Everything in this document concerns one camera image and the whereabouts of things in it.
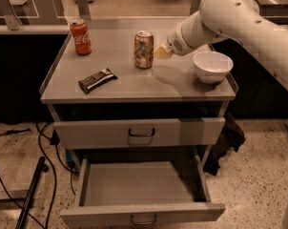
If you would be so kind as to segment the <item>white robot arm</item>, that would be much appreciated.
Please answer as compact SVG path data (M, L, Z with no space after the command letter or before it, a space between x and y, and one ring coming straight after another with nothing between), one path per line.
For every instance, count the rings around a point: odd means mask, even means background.
M252 0L201 0L156 53L186 55L218 37L236 41L288 91L288 30L258 15ZM224 219L201 229L288 229L288 192L280 204L258 195L235 197L233 205Z

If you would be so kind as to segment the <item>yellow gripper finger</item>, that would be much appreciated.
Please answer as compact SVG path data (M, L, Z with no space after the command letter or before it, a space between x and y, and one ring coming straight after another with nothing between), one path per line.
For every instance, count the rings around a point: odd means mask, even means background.
M173 55L173 51L168 44L161 44L154 51L154 56L157 59L170 59Z

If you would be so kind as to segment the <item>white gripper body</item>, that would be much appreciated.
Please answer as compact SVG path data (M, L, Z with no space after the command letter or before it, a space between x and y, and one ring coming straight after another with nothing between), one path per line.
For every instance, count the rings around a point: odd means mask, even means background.
M197 11L178 23L167 36L167 45L176 55L186 55L211 41L211 31L201 21Z

